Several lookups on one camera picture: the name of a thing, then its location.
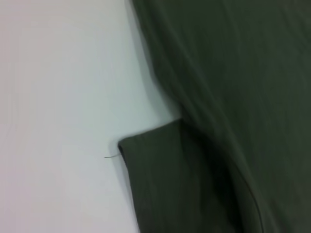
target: white surface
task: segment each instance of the white surface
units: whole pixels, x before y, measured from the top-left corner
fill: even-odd
[[[116,142],[176,118],[123,0],[0,0],[0,232],[136,233]]]

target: cloth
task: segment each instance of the cloth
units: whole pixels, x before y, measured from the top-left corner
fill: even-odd
[[[311,232],[310,1],[133,4],[183,109],[120,142],[141,233]]]

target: dark green fabric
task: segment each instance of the dark green fabric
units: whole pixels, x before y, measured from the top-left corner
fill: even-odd
[[[170,125],[160,130],[164,133],[150,132],[148,143],[138,139],[141,136],[126,139],[122,148],[141,232],[238,231],[239,220],[228,214],[232,210],[241,217],[247,233],[311,232],[311,2],[133,3],[157,79],[181,105],[183,124],[201,135],[192,139],[200,150],[189,154],[185,148],[190,139],[180,136],[177,140],[181,132]],[[157,144],[160,155],[153,153]],[[227,199],[230,203],[236,199],[239,210],[226,205],[222,195],[209,186],[210,180],[218,178],[209,174],[208,166],[214,161],[199,162],[207,157],[202,150],[205,144],[223,151],[219,155],[223,160],[216,166],[228,170],[228,190],[233,183],[234,192],[229,191]],[[127,148],[135,153],[127,156]],[[211,210],[219,211],[213,217],[200,212],[202,206],[210,206],[196,203],[197,193],[184,194],[188,185],[194,185],[187,177],[190,165],[180,162],[185,154],[200,164],[194,168],[198,180],[211,190],[211,196],[206,191],[204,198],[217,200]],[[135,173],[144,166],[156,182],[142,180]],[[171,167],[174,172],[168,180],[157,176]],[[137,194],[144,188],[152,201]],[[141,206],[148,216],[139,217]]]

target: garment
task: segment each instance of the garment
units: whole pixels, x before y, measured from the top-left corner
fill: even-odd
[[[311,3],[133,4],[183,109],[120,142],[141,232],[311,232]]]

